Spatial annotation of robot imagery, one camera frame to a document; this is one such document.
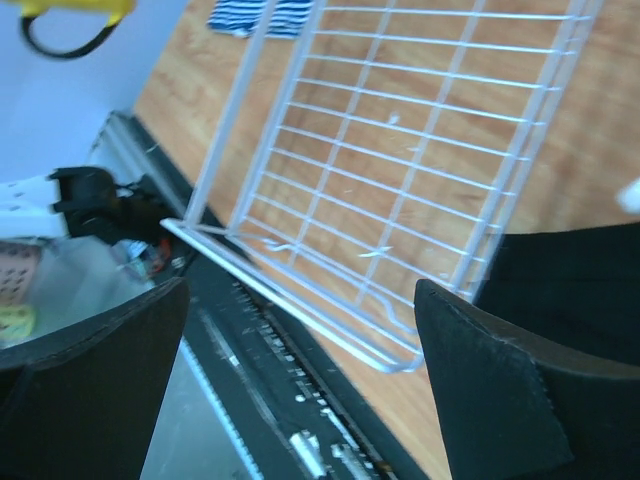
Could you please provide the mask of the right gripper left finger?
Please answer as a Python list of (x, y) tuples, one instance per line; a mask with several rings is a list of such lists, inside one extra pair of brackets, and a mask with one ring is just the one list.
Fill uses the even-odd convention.
[(175, 277), (2, 350), (2, 478), (139, 478), (188, 307)]

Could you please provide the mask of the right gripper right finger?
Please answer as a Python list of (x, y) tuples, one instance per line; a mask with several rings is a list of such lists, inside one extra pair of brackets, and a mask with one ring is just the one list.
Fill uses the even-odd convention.
[(422, 279), (414, 312), (456, 479), (635, 479), (639, 369), (551, 341)]

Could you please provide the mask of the yellow mug black handle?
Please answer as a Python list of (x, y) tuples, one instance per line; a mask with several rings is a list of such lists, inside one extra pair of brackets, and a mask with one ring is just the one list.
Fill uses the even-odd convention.
[(132, 14), (134, 0), (10, 1), (24, 43), (51, 60), (76, 60), (93, 53)]

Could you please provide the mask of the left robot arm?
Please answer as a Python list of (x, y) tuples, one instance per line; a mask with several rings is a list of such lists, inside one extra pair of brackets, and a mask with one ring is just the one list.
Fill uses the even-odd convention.
[(122, 185), (100, 167), (58, 168), (1, 185), (3, 241), (94, 237), (110, 246), (157, 245), (166, 237), (161, 221), (172, 216), (150, 177)]

